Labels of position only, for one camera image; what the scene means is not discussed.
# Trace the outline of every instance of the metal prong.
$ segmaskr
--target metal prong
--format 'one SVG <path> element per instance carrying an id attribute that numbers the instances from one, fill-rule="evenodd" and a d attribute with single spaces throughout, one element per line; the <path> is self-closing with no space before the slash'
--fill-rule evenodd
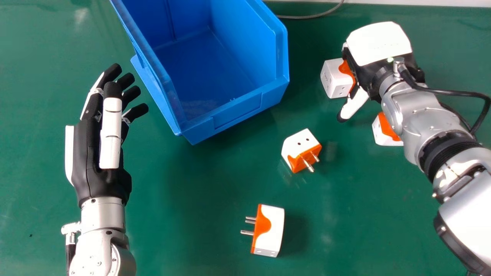
<path id="1" fill-rule="evenodd" d="M 304 158 L 302 158 L 303 162 L 305 163 L 305 165 L 307 166 L 307 169 L 310 171 L 310 172 L 314 172 L 314 168 L 312 167 L 311 164 L 309 164 L 309 162 L 307 162 L 307 160 L 305 160 Z"/>
<path id="2" fill-rule="evenodd" d="M 241 234 L 248 235 L 248 236 L 254 236 L 254 232 L 252 232 L 252 231 L 246 231 L 246 230 L 241 230 Z"/>
<path id="3" fill-rule="evenodd" d="M 313 152 L 310 152 L 312 154 L 312 156 L 314 157 L 315 159 L 315 162 L 320 162 L 321 160 L 319 160 L 319 157 L 317 157 L 317 155 L 315 155 Z"/>

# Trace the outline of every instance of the robotic hand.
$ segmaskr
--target robotic hand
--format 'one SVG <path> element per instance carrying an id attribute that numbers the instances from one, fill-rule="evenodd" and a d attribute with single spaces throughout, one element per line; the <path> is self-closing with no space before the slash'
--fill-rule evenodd
<path id="1" fill-rule="evenodd" d="M 433 183 L 433 197 L 441 203 L 434 219 L 438 236 L 462 261 L 468 275 L 491 276 L 491 151 L 474 136 L 491 99 L 475 92 L 428 88 L 408 37 L 394 22 L 353 31 L 342 54 L 342 61 L 337 61 L 342 62 L 340 66 L 328 60 L 321 73 L 330 98 L 351 87 L 343 95 L 348 100 L 338 120 L 348 120 L 368 99 L 382 104 L 384 122 L 373 124 L 375 139 L 376 133 L 392 132 L 387 136 L 402 142 L 406 159 Z M 332 70 L 326 69 L 329 64 Z M 347 67 L 344 76 L 339 74 Z M 340 83 L 343 87 L 330 87 Z M 483 99 L 476 123 L 470 127 L 456 111 L 440 103 L 436 95 L 441 94 Z M 385 130 L 376 131 L 383 125 Z"/>
<path id="2" fill-rule="evenodd" d="M 123 168 L 121 144 L 129 125 L 148 112 L 140 104 L 122 113 L 140 95 L 135 78 L 114 64 L 90 89 L 75 126 L 65 128 L 65 172 L 77 192 L 81 221 L 66 224 L 65 249 L 69 276 L 135 276 L 136 263 L 125 235 L 125 211 L 131 190 Z"/>

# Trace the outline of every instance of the blue bin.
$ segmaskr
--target blue bin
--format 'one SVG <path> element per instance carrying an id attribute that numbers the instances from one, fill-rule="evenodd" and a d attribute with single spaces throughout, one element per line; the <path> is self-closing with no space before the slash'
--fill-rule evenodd
<path id="1" fill-rule="evenodd" d="M 111 2 L 175 135 L 196 144 L 281 100 L 287 32 L 261 0 Z"/>

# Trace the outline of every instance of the green surface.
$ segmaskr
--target green surface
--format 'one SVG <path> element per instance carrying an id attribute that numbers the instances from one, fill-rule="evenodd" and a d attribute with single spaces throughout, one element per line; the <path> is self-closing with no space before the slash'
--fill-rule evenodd
<path id="1" fill-rule="evenodd" d="M 0 275 L 64 274 L 60 227 L 80 219 L 65 179 L 64 126 L 108 65 L 133 48 L 108 1 L 0 1 Z M 270 4 L 307 14 L 332 5 Z M 433 230 L 431 185 L 402 148 L 374 144 L 371 102 L 349 122 L 336 114 L 319 73 L 353 29 L 395 20 L 411 39 L 429 85 L 489 93 L 491 9 L 345 5 L 292 22 L 291 84 L 282 102 L 196 146 L 175 137 L 143 89 L 150 113 L 125 142 L 134 191 L 128 236 L 139 276 L 460 276 Z M 449 99 L 469 120 L 477 100 Z M 315 173 L 292 175 L 282 141 L 309 128 L 324 146 Z M 491 120 L 478 137 L 491 145 Z M 258 203 L 286 210 L 277 259 L 251 255 L 244 216 Z"/>

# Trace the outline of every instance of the white wall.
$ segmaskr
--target white wall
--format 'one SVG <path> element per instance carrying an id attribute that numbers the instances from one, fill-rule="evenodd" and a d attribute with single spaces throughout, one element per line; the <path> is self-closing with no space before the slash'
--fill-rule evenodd
<path id="1" fill-rule="evenodd" d="M 288 2 L 339 2 L 339 0 L 268 0 Z M 491 7 L 491 0 L 346 0 L 345 3 Z"/>

